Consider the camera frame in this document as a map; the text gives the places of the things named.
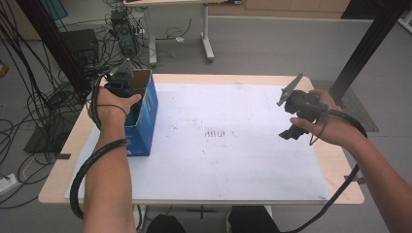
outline white paper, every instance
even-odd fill
[[[284,86],[155,87],[159,104],[151,155],[128,158],[133,199],[270,203],[329,198],[308,136],[279,137],[291,126],[291,115],[276,105]],[[94,128],[76,171],[98,134]],[[84,192],[82,185],[81,198]]]

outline cardboard box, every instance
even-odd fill
[[[142,94],[138,113],[129,114],[124,126],[128,156],[148,156],[151,154],[152,140],[157,114],[157,95],[151,70],[133,71],[133,89]]]

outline electronic equipment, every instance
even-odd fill
[[[92,29],[60,33],[67,49],[79,64],[95,64],[99,60],[99,44]]]
[[[302,77],[303,74],[301,73],[288,86],[282,89],[282,95],[277,105],[281,106],[286,102],[285,112],[296,114],[300,118],[313,122],[321,116],[321,113],[327,112],[327,105],[320,102],[319,97],[314,94],[295,90]],[[297,140],[300,135],[305,133],[308,133],[308,131],[292,125],[288,130],[279,134],[279,136],[286,140],[290,138]]]
[[[128,58],[112,76],[108,76],[107,81],[108,82],[105,84],[105,87],[110,90],[110,92],[121,98],[128,98],[135,94],[141,94],[143,96],[146,90],[145,88],[133,88],[133,70],[130,59]],[[136,123],[141,107],[142,100],[130,108],[130,113],[126,118],[126,125]]]
[[[110,18],[114,36],[119,41],[121,54],[131,57],[137,53],[137,38],[127,18],[127,9],[112,11]]]

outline white desk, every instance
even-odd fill
[[[163,5],[176,5],[176,4],[203,4],[203,32],[201,33],[201,39],[203,47],[206,51],[206,57],[213,61],[215,58],[212,47],[209,42],[209,8],[208,3],[220,3],[223,0],[139,0],[134,2],[125,2],[124,6],[129,8],[141,8],[145,16],[146,30],[149,37],[149,62],[152,66],[157,64],[156,49],[155,49],[155,36],[153,35],[152,20],[149,7],[150,6],[163,6]]]
[[[269,85],[286,85],[294,77],[279,76],[228,76],[228,75],[166,75],[154,74],[155,83],[244,83],[244,84],[269,84]],[[310,90],[313,86],[308,79],[303,79],[297,87],[302,90]],[[72,179],[73,171],[78,160],[80,151],[88,138],[89,132],[93,126],[92,121],[88,118],[84,109],[74,126],[68,141],[66,142],[62,153],[70,153],[68,160],[57,160],[51,174],[48,177],[40,195],[39,200],[43,203],[67,204],[69,200],[65,198],[65,192]],[[321,171],[326,181],[326,188],[330,195],[344,182],[344,176],[349,175],[351,168],[340,147],[326,144],[318,141],[315,146],[315,153],[321,167]],[[348,188],[337,199],[337,204],[360,204],[364,200],[361,189],[357,183],[351,183]],[[142,201],[133,200],[134,204],[194,204],[185,200],[173,200],[170,202],[152,202],[151,200]],[[273,204],[273,202],[251,202],[242,200],[230,202],[229,204]],[[305,202],[290,202],[282,204],[307,204]]]

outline wall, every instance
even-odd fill
[[[240,5],[214,4],[211,16],[341,18],[351,0],[242,0]]]

